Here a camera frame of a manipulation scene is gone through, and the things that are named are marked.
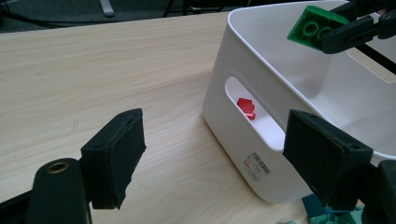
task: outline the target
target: barcode label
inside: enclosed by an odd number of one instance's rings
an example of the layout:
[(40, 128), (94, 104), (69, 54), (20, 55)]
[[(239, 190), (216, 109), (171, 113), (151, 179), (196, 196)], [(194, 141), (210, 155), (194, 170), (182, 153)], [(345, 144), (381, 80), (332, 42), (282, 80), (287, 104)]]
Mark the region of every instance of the barcode label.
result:
[(244, 165), (249, 176), (256, 182), (264, 180), (266, 176), (271, 174), (268, 166), (262, 161), (256, 152), (247, 156), (244, 160)]
[(260, 167), (262, 170), (265, 172), (266, 175), (269, 175), (271, 173), (270, 169), (262, 162), (262, 159), (257, 155), (256, 152), (253, 152), (251, 156), (259, 163)]

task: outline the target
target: white plastic bin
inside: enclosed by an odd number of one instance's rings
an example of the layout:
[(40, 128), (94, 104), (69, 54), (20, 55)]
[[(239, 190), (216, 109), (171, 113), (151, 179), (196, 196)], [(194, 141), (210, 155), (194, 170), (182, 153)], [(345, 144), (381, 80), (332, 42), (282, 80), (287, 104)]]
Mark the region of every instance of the white plastic bin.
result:
[[(282, 155), (290, 109), (317, 114), (396, 159), (396, 83), (388, 83), (348, 51), (327, 55), (291, 42), (289, 31), (308, 5), (332, 9), (345, 1), (299, 2), (230, 13), (204, 102), (204, 118), (253, 190), (286, 203), (311, 193)], [(396, 61), (396, 38), (369, 45)], [(236, 105), (252, 99), (250, 121)]]

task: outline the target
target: teal lego brick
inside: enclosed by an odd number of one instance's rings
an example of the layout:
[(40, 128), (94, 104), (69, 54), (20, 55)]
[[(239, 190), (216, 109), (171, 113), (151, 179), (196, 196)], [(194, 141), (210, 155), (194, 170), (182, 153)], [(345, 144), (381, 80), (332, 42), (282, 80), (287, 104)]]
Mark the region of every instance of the teal lego brick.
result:
[(320, 7), (308, 6), (291, 29), (288, 40), (322, 50), (320, 35), (348, 24), (349, 20)]
[(309, 219), (309, 223), (310, 224), (350, 224), (349, 222), (346, 222), (340, 217), (333, 214), (311, 217)]
[(360, 210), (363, 210), (363, 209), (364, 209), (364, 205), (358, 205), (358, 206), (355, 207), (356, 211), (360, 211)]
[(323, 206), (320, 199), (315, 194), (304, 197), (303, 203), (309, 218), (326, 214), (344, 214), (350, 212), (350, 210), (333, 210), (329, 206)]
[(357, 210), (350, 213), (346, 213), (340, 216), (341, 219), (348, 222), (349, 224), (362, 224), (361, 223), (361, 215), (363, 214), (363, 210)]

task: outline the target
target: chair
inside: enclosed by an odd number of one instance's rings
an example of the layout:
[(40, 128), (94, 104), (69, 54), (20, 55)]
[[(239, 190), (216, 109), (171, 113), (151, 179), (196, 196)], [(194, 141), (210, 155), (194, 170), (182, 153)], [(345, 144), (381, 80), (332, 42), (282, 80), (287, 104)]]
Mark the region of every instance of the chair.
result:
[(163, 13), (167, 17), (169, 13), (182, 13), (183, 16), (188, 12), (200, 13), (204, 11), (220, 12), (224, 7), (247, 7), (250, 0), (183, 0), (183, 9), (171, 11), (171, 7), (175, 0), (169, 0), (166, 10)]

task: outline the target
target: table surface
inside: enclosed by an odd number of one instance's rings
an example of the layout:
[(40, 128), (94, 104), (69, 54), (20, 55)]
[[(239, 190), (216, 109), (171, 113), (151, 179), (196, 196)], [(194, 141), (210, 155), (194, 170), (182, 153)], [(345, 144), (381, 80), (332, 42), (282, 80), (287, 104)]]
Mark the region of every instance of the table surface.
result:
[(93, 223), (307, 223), (260, 199), (202, 116), (227, 13), (0, 35), (0, 202), (143, 108), (147, 150), (119, 210)]

